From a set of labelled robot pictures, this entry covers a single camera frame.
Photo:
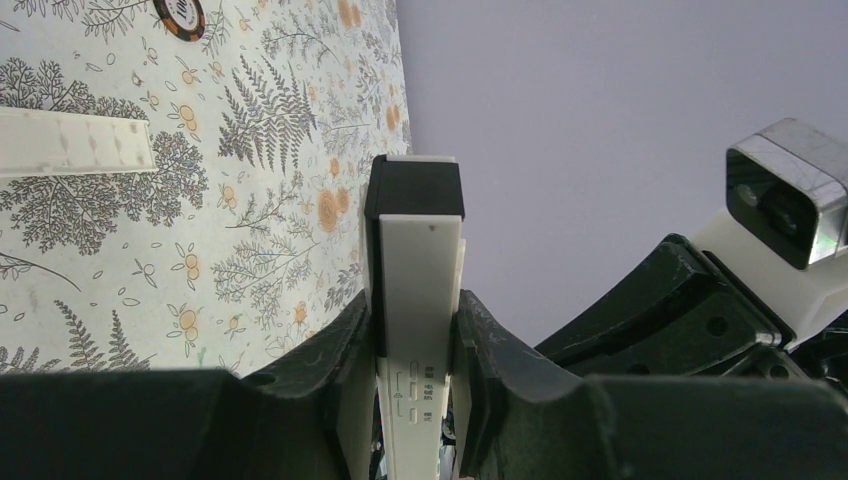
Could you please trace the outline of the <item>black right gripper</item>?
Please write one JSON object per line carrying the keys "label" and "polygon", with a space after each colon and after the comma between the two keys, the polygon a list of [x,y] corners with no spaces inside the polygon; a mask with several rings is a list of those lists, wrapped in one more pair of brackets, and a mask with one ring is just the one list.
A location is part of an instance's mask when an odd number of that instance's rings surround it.
{"label": "black right gripper", "polygon": [[535,348],[578,375],[812,379],[846,394],[847,317],[798,337],[717,255],[669,234]]}

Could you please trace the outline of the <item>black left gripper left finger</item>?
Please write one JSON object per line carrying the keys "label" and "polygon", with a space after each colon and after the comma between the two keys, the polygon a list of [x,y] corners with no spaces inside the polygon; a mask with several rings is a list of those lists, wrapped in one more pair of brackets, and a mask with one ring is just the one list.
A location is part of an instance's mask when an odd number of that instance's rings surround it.
{"label": "black left gripper left finger", "polygon": [[5,479],[365,479],[371,319],[356,295],[264,368],[10,375]]}

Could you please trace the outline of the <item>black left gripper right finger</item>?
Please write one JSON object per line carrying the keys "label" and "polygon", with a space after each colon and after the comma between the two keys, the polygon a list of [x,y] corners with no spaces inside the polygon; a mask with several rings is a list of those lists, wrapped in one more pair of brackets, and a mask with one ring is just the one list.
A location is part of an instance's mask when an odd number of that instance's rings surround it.
{"label": "black left gripper right finger", "polygon": [[457,470],[473,479],[843,479],[847,402],[812,380],[578,377],[471,291],[454,318]]}

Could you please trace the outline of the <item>white remote battery cover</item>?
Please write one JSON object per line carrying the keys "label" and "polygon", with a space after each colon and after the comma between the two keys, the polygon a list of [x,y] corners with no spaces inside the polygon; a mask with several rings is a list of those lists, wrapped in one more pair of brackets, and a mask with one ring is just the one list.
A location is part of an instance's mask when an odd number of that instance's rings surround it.
{"label": "white remote battery cover", "polygon": [[148,126],[146,120],[3,107],[1,176],[155,172]]}

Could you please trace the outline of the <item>brown poker chip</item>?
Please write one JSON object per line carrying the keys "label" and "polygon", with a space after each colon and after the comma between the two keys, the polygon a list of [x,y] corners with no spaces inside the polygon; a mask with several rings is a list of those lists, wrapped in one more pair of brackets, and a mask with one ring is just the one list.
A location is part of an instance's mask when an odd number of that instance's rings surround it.
{"label": "brown poker chip", "polygon": [[199,0],[153,0],[165,29],[184,42],[197,42],[205,32],[206,19]]}

